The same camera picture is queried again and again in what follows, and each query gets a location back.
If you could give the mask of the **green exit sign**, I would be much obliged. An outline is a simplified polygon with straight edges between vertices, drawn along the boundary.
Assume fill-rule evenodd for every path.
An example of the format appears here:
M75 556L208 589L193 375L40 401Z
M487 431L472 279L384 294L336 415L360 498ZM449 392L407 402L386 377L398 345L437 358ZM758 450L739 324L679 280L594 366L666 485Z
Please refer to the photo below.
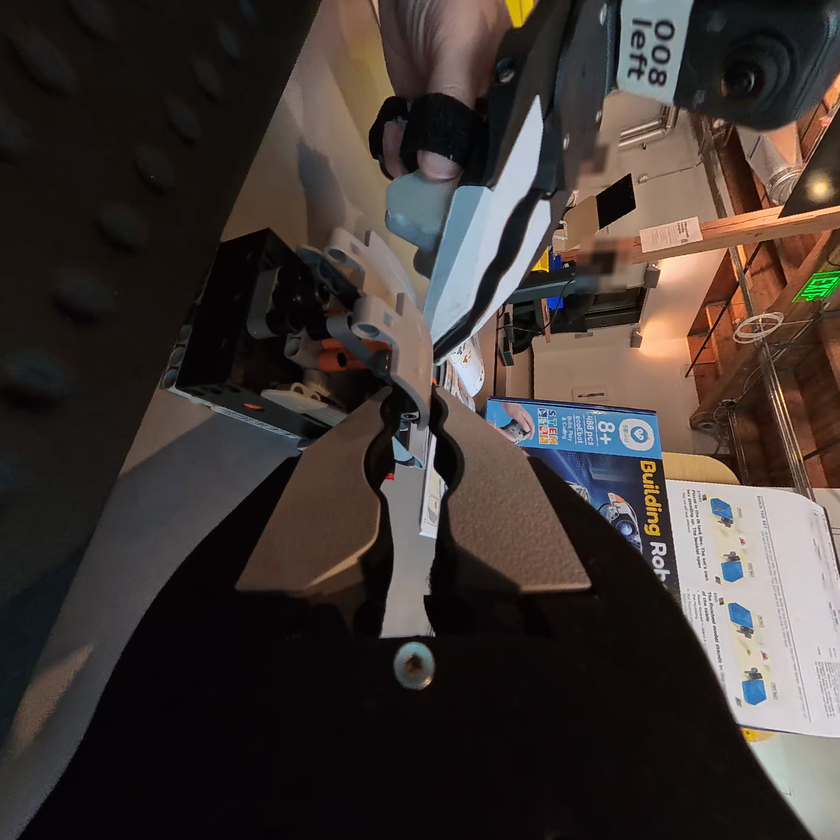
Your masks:
M840 273L838 267L817 271L809 277L804 286L795 294L793 301L814 302L828 299L839 288Z

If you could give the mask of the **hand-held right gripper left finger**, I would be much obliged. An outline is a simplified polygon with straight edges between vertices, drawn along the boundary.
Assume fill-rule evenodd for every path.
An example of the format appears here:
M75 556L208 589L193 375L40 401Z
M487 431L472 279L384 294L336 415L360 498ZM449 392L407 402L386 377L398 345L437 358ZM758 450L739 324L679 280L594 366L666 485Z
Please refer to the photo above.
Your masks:
M237 592L330 606L353 633L382 633L394 564L383 486L402 406L388 385L302 452Z

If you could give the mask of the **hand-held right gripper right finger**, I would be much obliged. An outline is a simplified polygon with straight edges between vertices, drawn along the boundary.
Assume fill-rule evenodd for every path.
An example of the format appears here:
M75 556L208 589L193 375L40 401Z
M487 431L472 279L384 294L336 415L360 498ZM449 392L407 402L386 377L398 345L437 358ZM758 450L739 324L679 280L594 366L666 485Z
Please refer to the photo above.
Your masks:
M435 387L434 467L445 485L429 575L435 635L551 635L545 611L591 581L550 499L515 444Z

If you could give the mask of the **person's left hand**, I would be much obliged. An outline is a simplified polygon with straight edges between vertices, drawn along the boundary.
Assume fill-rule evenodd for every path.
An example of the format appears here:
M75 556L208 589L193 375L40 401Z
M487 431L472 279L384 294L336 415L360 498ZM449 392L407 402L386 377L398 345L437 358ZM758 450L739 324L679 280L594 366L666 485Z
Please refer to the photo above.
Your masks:
M487 142L485 103L496 55L512 29L502 1L380 2L381 41L394 95L369 131L389 180L421 172L454 179Z

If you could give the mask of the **grey black toy robot model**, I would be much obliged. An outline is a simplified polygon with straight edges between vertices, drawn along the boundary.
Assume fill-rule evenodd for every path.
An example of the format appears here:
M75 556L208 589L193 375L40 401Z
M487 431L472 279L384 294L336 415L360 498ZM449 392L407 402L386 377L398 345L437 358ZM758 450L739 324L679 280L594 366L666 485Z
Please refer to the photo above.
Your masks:
M323 249L271 229L223 242L161 388L215 413L307 445L385 385L329 336L328 316L361 292L394 303L408 275L375 232L335 228Z

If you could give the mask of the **blue building kit box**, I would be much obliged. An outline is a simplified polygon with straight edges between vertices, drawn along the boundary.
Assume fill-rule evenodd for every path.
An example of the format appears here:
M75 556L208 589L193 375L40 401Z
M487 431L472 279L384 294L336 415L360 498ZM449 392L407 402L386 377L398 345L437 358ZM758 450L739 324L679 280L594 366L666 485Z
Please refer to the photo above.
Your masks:
M656 412L491 397L484 418L562 478L619 531L679 602Z

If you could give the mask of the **white paper notice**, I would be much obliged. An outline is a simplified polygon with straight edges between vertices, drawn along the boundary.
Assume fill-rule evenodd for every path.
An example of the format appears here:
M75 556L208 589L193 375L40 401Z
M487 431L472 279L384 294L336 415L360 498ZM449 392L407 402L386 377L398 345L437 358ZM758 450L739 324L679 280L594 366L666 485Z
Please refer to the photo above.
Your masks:
M702 241L702 233L697 216L659 226L646 227L639 232L640 249L645 254L683 245L692 245L700 241Z

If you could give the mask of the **grey desk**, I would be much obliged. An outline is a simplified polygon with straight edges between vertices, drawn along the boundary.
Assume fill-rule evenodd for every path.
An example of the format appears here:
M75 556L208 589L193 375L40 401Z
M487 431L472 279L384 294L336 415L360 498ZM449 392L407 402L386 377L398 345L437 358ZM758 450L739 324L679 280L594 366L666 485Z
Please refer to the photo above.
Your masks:
M527 462L524 489L553 512L513 529L512 555L561 526L593 593L495 600L432 638L420 690L397 684L396 640L235 589L292 470L337 488L325 469L216 416L118 476L322 16L254 7L172 201L132 185L153 236L129 259L92 231L82 131L108 138L93 185L128 186L116 130L151 119L151 84L185 75L234 6L126 7L100 70L67 13L2 3L88 84L48 103L3 59L35 148L2 179L2 838L810 838L676 604L547 467Z

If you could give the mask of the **wooden beam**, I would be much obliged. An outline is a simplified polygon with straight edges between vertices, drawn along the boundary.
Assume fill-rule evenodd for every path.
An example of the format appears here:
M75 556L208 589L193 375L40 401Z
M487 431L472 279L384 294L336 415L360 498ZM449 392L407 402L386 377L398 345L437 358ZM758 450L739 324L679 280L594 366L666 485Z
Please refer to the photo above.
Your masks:
M700 224L700 241L673 245L643 252L640 237L635 237L626 257L631 265L661 259L692 256L730 247L757 245L761 242L804 235L817 235L839 227L839 206L782 217L780 207L725 217Z

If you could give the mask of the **black monitor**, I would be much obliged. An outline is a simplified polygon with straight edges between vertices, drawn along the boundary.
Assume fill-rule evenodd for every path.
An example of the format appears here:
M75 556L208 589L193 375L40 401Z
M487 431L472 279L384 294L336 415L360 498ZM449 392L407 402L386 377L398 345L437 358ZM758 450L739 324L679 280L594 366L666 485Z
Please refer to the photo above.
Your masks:
M807 214L839 204L839 114L828 126L794 186L780 217Z

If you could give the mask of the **printed paper sheet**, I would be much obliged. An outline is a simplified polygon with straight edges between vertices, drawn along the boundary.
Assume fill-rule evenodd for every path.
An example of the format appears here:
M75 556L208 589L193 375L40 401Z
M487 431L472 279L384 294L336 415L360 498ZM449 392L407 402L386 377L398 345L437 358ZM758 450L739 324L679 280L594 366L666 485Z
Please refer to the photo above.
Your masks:
M681 605L746 728L839 735L839 579L825 508L667 480Z

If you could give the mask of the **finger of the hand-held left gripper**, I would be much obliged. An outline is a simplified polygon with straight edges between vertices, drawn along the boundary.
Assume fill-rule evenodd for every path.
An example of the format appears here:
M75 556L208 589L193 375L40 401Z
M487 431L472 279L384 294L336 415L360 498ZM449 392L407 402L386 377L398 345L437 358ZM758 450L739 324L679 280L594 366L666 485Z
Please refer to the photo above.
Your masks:
M543 111L540 98L533 98L521 121L518 135L507 154L495 185L460 185L455 196L490 196L500 200L502 211L509 215L525 196L541 197L540 190L534 190L539 157L543 139ZM427 296L427 320L434 341L434 271Z
M471 338L550 244L568 196L525 196L505 215L490 196L455 196L434 262L434 361Z

